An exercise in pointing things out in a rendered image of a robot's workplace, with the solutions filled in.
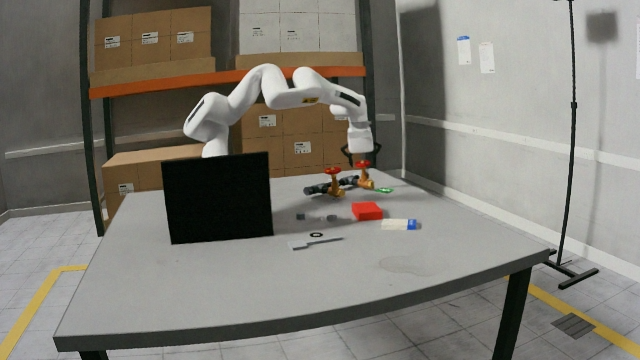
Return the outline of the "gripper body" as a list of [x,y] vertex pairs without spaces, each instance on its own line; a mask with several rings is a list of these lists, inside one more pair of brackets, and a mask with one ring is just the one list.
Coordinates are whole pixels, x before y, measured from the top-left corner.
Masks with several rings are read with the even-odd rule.
[[348,144],[350,153],[371,152],[374,149],[372,137],[349,139],[348,136]]

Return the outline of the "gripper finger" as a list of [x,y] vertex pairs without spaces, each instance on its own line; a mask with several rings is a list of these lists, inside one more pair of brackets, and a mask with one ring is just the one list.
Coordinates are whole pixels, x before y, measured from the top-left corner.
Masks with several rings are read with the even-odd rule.
[[373,165],[375,166],[375,163],[376,163],[376,155],[379,153],[379,151],[380,151],[380,149],[381,149],[382,145],[381,145],[380,143],[375,142],[375,141],[373,141],[373,144],[374,144],[374,145],[376,145],[376,146],[378,146],[378,148],[377,148],[375,151],[374,151],[374,150],[373,150],[373,151],[371,151],[371,153],[373,154],[373,155],[372,155],[372,157],[373,157]]
[[347,143],[346,145],[344,145],[344,146],[341,148],[341,151],[343,152],[343,154],[344,154],[346,157],[348,157],[348,158],[349,158],[349,165],[351,165],[351,168],[353,168],[353,162],[352,162],[352,157],[351,157],[351,156],[353,155],[353,153],[350,153],[350,152],[349,152],[349,153],[347,153],[347,152],[345,151],[345,149],[346,149],[346,148],[348,148],[348,147],[349,147],[349,144]]

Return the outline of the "red rectangular block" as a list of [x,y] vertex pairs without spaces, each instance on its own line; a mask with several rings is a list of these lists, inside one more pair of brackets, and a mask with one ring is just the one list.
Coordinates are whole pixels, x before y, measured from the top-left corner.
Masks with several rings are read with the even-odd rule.
[[382,220],[382,210],[373,202],[352,203],[352,212],[358,221]]

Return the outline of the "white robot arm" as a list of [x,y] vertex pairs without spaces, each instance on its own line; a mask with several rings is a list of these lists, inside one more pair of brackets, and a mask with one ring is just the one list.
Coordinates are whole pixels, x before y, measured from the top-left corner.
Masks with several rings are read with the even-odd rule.
[[288,89],[283,73],[276,65],[257,66],[229,97],[213,92],[206,94],[187,118],[184,133],[206,143],[202,157],[228,155],[228,126],[243,116],[262,89],[271,109],[304,107],[318,102],[328,104],[335,116],[349,117],[352,129],[348,131],[349,139],[372,137],[371,129],[367,130],[371,121],[367,120],[363,95],[330,83],[308,67],[300,67],[294,72],[293,84],[295,89]]

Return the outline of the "green square tag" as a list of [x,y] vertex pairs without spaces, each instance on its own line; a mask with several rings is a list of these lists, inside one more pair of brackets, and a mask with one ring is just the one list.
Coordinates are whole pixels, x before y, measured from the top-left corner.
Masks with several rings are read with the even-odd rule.
[[[365,167],[365,168],[366,168],[366,171],[368,172],[367,167]],[[368,172],[368,173],[369,173],[369,172]],[[368,173],[367,173],[367,174],[368,174]],[[368,174],[368,175],[369,175],[369,174]],[[394,191],[394,189],[389,189],[389,188],[383,188],[383,187],[381,187],[381,188],[376,189],[375,191],[376,191],[376,192],[382,192],[382,193],[387,193],[387,194],[388,194],[388,193],[390,193],[390,192]]]

